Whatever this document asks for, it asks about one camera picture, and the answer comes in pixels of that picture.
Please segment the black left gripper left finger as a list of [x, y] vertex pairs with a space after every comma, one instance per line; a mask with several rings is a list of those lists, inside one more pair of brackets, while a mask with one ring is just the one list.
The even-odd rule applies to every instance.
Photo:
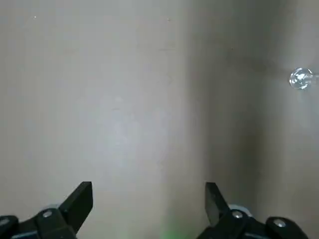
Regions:
[[17, 216], [0, 217], [2, 239], [75, 239], [93, 208], [93, 187], [81, 182], [58, 207], [41, 210], [20, 222]]

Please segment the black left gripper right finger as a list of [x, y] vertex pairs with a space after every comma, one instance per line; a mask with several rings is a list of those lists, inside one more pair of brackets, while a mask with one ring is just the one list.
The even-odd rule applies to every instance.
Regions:
[[205, 183], [205, 211], [209, 226], [198, 239], [307, 239], [294, 221], [269, 217], [262, 223], [244, 207], [230, 207], [216, 183]]

